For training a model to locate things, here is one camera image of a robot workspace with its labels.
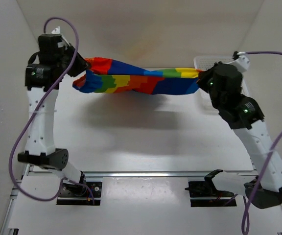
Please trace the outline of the rainbow striped shorts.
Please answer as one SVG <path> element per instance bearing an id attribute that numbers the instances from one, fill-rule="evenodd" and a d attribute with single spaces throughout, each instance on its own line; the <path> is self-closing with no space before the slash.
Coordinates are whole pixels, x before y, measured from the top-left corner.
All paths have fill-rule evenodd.
<path id="1" fill-rule="evenodd" d="M 73 81 L 81 93 L 115 94 L 135 91 L 143 94 L 186 95 L 195 93 L 198 75 L 195 68 L 146 70 L 110 58 L 87 58 L 91 68 Z"/>

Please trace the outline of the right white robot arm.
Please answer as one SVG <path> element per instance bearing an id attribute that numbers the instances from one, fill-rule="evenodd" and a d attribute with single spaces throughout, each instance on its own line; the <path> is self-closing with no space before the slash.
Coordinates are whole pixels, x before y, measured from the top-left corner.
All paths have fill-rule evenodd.
<path id="1" fill-rule="evenodd" d="M 231 64 L 216 64 L 198 75 L 198 87 L 241 140 L 259 176 L 255 179 L 214 170 L 205 176 L 204 190 L 215 196 L 228 191 L 248 198 L 259 209 L 282 204 L 282 159 L 272 146 L 258 103 L 242 94 L 242 73 Z"/>

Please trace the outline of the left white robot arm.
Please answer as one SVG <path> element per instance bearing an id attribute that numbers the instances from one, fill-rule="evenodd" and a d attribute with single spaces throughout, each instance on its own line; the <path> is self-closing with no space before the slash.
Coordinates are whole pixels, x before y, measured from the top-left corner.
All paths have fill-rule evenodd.
<path id="1" fill-rule="evenodd" d="M 78 76 L 89 64 L 61 34 L 42 34 L 38 45 L 39 51 L 31 56 L 25 70 L 32 121 L 27 129 L 24 152 L 19 153 L 17 159 L 46 169 L 60 179 L 70 180 L 71 192 L 81 196 L 87 190 L 83 172 L 69 162 L 68 150 L 56 148 L 53 127 L 61 79 L 65 74 Z"/>

